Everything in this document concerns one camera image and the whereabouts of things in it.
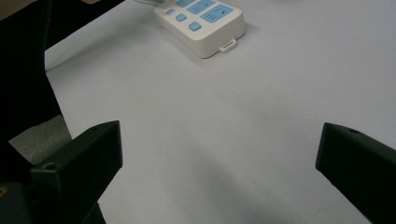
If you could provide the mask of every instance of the black plastic part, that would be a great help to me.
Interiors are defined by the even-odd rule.
[[[33,224],[23,185],[0,184],[0,223]]]
[[[396,151],[347,127],[325,123],[317,169],[372,223],[396,223]]]
[[[82,223],[122,166],[120,124],[94,126],[35,166],[38,223]]]

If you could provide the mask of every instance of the power strip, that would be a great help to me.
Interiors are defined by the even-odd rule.
[[[168,0],[154,13],[167,31],[200,58],[230,51],[246,31],[241,9],[215,0]]]

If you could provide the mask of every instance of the white table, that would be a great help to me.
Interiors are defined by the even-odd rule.
[[[126,1],[47,51],[73,137],[119,120],[107,223],[369,223],[315,169],[322,125],[396,147],[396,1],[225,1],[247,33],[199,59]]]

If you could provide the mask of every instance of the power strip plug tab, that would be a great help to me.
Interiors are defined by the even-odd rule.
[[[230,51],[246,31],[242,10],[216,0],[168,0],[154,13],[168,32],[200,58]]]

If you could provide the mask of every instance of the dark fabric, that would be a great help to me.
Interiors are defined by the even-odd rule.
[[[62,115],[46,75],[45,49],[120,2],[38,0],[0,21],[0,182],[30,180],[32,165],[8,141]]]
[[[47,49],[121,2],[123,0],[101,0],[88,5],[80,0],[53,0]]]

